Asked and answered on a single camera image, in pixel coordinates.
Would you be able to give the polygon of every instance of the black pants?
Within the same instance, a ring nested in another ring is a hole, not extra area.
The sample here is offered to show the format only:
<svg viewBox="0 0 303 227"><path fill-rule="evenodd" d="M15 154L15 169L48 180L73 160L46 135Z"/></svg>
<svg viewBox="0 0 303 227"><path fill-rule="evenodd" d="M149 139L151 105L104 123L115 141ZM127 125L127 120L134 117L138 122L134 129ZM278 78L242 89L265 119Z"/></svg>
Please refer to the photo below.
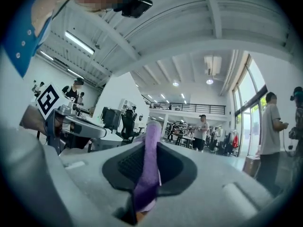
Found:
<svg viewBox="0 0 303 227"><path fill-rule="evenodd" d="M261 165L257 175L257 181L261 183L274 197L279 193L276 186L276 175L278 172L280 153L260 155Z"/></svg>
<svg viewBox="0 0 303 227"><path fill-rule="evenodd" d="M193 149L198 149L200 151L203 150L204 145L205 145L205 140L194 138L193 140Z"/></svg>
<svg viewBox="0 0 303 227"><path fill-rule="evenodd" d="M168 135L167 139L169 140L169 137L170 137L170 140L172 140L172 132L170 132L170 134Z"/></svg>

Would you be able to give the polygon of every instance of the glass door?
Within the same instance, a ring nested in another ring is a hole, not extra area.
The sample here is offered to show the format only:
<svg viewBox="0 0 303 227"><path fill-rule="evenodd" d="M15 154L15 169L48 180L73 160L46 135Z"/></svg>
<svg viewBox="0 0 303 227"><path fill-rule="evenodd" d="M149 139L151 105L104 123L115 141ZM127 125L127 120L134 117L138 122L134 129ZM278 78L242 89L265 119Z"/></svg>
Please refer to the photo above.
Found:
<svg viewBox="0 0 303 227"><path fill-rule="evenodd" d="M242 131L242 143L240 149L240 157L246 157L250 150L250 139L251 139L251 118L250 108L242 113L243 117L243 131Z"/></svg>
<svg viewBox="0 0 303 227"><path fill-rule="evenodd" d="M254 156L258 150L259 140L260 140L260 110L259 105L255 105L250 108L251 114L251 141L249 156Z"/></svg>

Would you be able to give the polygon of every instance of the cable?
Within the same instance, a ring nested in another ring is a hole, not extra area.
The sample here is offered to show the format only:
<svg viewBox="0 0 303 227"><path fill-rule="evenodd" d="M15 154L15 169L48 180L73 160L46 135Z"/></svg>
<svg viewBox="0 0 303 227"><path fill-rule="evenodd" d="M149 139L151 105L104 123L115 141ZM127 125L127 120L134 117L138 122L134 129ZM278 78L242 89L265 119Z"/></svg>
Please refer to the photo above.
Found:
<svg viewBox="0 0 303 227"><path fill-rule="evenodd" d="M66 0L62 6L59 8L59 10L56 12L56 14L53 16L52 21L59 15L59 13L62 11L62 9L66 6L66 4L69 2L70 0Z"/></svg>

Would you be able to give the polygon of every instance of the blue fabric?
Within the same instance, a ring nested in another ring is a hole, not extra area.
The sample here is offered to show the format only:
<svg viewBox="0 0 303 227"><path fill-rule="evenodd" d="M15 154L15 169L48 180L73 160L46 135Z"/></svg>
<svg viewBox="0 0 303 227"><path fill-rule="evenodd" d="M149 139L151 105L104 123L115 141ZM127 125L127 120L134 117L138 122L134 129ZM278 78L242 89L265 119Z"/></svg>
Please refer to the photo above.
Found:
<svg viewBox="0 0 303 227"><path fill-rule="evenodd" d="M26 0L23 6L11 20L2 45L21 77L24 77L32 56L35 55L43 34L51 22L45 23L40 35L35 36L35 29L31 21L31 9L35 0Z"/></svg>

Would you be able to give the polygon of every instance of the ceiling light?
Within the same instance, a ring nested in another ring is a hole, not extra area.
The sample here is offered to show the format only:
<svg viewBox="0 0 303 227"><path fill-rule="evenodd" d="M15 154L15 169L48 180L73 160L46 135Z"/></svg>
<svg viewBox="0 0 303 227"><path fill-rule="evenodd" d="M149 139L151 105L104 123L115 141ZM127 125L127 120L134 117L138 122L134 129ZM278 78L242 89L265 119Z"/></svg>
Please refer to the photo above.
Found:
<svg viewBox="0 0 303 227"><path fill-rule="evenodd" d="M47 57L48 59L52 60L53 61L53 58L50 57L48 54L46 54L45 52L43 51L40 51L42 55L44 55L45 57Z"/></svg>
<svg viewBox="0 0 303 227"><path fill-rule="evenodd" d="M68 31L65 31L65 36L67 38L69 38L71 41L73 41L74 43L76 43L78 46L82 47L84 50L86 50L91 55L94 54L95 51L92 48L88 47L86 44L84 44L82 41L80 41L79 39L77 39L75 36L73 36Z"/></svg>
<svg viewBox="0 0 303 227"><path fill-rule="evenodd" d="M211 84L213 84L213 83L214 83L214 81L213 81L213 80L211 80L211 79L209 79L209 80L207 80L207 81L206 81L206 83L207 83L208 85L211 85Z"/></svg>
<svg viewBox="0 0 303 227"><path fill-rule="evenodd" d="M84 79L84 77L80 76L79 74L77 74L76 72L70 70L70 69L67 69L70 73L74 74L75 76L79 77L79 78L82 78Z"/></svg>

